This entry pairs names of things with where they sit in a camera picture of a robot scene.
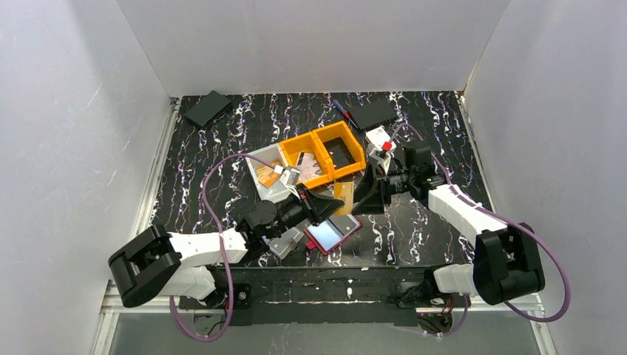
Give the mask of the grey card holder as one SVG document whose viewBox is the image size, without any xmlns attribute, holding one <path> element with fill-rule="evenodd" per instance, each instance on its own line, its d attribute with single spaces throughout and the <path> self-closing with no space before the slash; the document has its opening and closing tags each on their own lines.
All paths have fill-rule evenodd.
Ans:
<svg viewBox="0 0 627 355">
<path fill-rule="evenodd" d="M 281 260 L 284 260 L 292 251 L 297 248 L 298 243 L 304 237 L 305 233 L 297 227 L 290 228 L 282 233 L 279 237 L 262 237 L 267 244 L 271 253 Z"/>
</svg>

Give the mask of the yellow bin with black card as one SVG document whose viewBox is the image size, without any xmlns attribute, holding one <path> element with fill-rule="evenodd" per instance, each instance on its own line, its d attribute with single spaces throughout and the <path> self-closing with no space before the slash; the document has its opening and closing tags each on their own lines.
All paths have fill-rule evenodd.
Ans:
<svg viewBox="0 0 627 355">
<path fill-rule="evenodd" d="M 334 180 L 356 174 L 366 168 L 365 153 L 349 126 L 341 121 L 312 131 L 330 159 L 328 171 Z"/>
</svg>

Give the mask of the gold card from red holder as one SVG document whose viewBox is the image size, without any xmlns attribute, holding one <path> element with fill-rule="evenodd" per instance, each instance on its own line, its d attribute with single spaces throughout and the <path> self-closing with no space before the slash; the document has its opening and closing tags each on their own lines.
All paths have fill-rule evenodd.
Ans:
<svg viewBox="0 0 627 355">
<path fill-rule="evenodd" d="M 342 207 L 334 212 L 335 215 L 347 215 L 352 212 L 354 188 L 354 182 L 335 182 L 333 198 L 343 202 Z"/>
</svg>

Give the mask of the white small box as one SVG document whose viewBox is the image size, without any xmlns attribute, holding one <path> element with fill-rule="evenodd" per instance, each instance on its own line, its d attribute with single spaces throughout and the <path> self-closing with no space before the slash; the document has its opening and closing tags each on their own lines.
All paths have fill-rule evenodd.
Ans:
<svg viewBox="0 0 627 355">
<path fill-rule="evenodd" d="M 390 142 L 390 135 L 383 126 L 378 126 L 375 129 L 366 132 L 366 141 L 369 145 L 374 146 L 376 149 L 383 149 L 383 147 Z"/>
</svg>

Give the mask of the black flat box right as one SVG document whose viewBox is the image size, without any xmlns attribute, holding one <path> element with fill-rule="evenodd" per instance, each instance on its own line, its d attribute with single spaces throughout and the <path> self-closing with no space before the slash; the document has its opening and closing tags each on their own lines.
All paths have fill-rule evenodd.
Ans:
<svg viewBox="0 0 627 355">
<path fill-rule="evenodd" d="M 393 106 L 384 99 L 351 107 L 348 112 L 360 131 L 375 129 L 398 118 Z"/>
</svg>

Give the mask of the gold VIP card top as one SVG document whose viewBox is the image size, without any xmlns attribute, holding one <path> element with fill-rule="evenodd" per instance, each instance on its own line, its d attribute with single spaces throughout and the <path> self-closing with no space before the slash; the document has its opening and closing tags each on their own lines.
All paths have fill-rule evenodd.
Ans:
<svg viewBox="0 0 627 355">
<path fill-rule="evenodd" d="M 272 166 L 261 164 L 256 168 L 257 182 L 265 188 L 270 188 L 281 176 L 283 167 L 276 162 Z"/>
</svg>

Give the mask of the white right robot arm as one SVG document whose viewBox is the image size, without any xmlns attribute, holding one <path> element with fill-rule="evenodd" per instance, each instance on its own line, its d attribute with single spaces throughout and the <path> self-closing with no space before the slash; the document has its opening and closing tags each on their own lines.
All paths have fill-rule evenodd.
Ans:
<svg viewBox="0 0 627 355">
<path fill-rule="evenodd" d="M 474 250 L 469 264 L 429 268 L 417 285 L 390 296 L 393 303 L 432 300 L 447 294 L 479 296 L 495 305 L 544 289 L 546 281 L 538 246 L 514 226 L 480 210 L 456 185 L 437 173 L 425 148 L 404 149 L 397 169 L 384 172 L 368 164 L 354 190 L 354 214 L 382 214 L 392 197 L 408 193 L 428 210 L 444 218 Z"/>
</svg>

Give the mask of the red card holder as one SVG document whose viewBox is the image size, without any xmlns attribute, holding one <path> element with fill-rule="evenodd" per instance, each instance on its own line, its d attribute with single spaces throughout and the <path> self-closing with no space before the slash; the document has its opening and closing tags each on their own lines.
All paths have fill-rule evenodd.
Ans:
<svg viewBox="0 0 627 355">
<path fill-rule="evenodd" d="M 308 226 L 305 235 L 309 250 L 317 249 L 328 255 L 363 227 L 363 222 L 351 214 L 333 215 L 318 226 Z"/>
</svg>

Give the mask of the black flat box left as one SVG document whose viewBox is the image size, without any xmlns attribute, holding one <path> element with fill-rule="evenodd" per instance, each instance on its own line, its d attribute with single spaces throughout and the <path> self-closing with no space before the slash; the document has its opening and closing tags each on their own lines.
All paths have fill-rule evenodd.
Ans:
<svg viewBox="0 0 627 355">
<path fill-rule="evenodd" d="M 231 107 L 231 101 L 226 96 L 212 90 L 187 110 L 183 117 L 197 128 L 204 128 Z"/>
</svg>

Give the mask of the white VIP card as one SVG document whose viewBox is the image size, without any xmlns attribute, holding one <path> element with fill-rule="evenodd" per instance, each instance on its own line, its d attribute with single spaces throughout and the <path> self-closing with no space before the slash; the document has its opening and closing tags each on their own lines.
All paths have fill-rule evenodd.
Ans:
<svg viewBox="0 0 627 355">
<path fill-rule="evenodd" d="M 316 159 L 315 154 L 308 152 L 300 152 L 296 159 L 296 168 L 301 172 L 301 176 L 321 176 L 322 170 Z"/>
</svg>

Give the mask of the yellow bin with white cards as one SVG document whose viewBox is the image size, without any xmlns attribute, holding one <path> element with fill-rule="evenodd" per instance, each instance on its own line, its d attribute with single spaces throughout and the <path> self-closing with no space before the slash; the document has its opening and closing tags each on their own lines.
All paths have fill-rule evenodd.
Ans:
<svg viewBox="0 0 627 355">
<path fill-rule="evenodd" d="M 333 181 L 331 157 L 314 132 L 305 133 L 279 143 L 284 164 L 300 171 L 299 183 L 309 189 Z"/>
</svg>

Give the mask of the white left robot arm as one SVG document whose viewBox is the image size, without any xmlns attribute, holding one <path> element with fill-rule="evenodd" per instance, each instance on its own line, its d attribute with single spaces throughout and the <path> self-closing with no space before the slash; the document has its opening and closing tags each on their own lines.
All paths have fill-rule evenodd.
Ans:
<svg viewBox="0 0 627 355">
<path fill-rule="evenodd" d="M 157 296 L 204 300 L 216 289 L 210 265 L 255 259 L 268 250 L 271 240 L 306 220 L 317 226 L 343 205 L 301 183 L 278 203 L 257 201 L 234 228 L 221 232 L 181 234 L 162 225 L 149 226 L 118 249 L 108 266 L 126 308 Z"/>
</svg>

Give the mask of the black flat box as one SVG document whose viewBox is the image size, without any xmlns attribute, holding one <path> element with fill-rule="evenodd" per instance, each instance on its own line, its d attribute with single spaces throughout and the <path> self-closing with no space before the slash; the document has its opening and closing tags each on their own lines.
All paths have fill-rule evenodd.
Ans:
<svg viewBox="0 0 627 355">
<path fill-rule="evenodd" d="M 360 131 L 375 129 L 398 118 L 393 106 L 384 99 L 351 107 L 348 112 Z"/>
<path fill-rule="evenodd" d="M 183 117 L 197 128 L 204 128 L 231 107 L 231 101 L 226 96 L 212 90 L 187 110 Z"/>
</svg>

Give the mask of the blue red pen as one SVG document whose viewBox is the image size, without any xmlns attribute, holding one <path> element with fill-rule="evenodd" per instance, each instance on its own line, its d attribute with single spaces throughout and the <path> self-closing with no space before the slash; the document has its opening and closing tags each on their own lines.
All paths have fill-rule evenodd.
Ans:
<svg viewBox="0 0 627 355">
<path fill-rule="evenodd" d="M 336 99 L 333 99 L 332 102 L 335 110 L 337 110 L 346 120 L 352 121 L 350 113 Z"/>
</svg>

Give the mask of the white plastic bin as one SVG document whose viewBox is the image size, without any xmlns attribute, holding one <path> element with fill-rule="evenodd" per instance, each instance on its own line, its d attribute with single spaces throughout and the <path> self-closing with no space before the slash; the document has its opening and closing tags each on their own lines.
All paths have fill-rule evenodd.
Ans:
<svg viewBox="0 0 627 355">
<path fill-rule="evenodd" d="M 288 163 L 278 143 L 248 153 L 245 158 L 260 200 L 279 203 L 296 196 L 296 167 Z"/>
</svg>

